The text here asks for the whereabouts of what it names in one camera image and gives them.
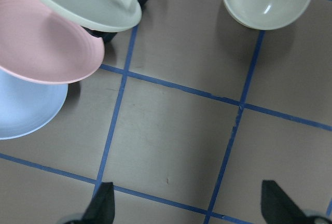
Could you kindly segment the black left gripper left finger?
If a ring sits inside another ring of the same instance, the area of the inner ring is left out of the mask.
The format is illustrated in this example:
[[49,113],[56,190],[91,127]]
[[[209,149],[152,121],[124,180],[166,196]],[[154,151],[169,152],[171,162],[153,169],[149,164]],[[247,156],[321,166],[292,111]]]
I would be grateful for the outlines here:
[[113,183],[101,183],[83,217],[83,223],[111,224],[115,219]]

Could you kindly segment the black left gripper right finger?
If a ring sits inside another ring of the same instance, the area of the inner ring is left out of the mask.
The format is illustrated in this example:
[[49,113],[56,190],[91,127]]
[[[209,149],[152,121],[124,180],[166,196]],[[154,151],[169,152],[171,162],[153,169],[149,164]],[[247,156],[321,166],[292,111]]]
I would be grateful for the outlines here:
[[263,180],[261,214],[268,224],[311,223],[311,218],[294,203],[274,180]]

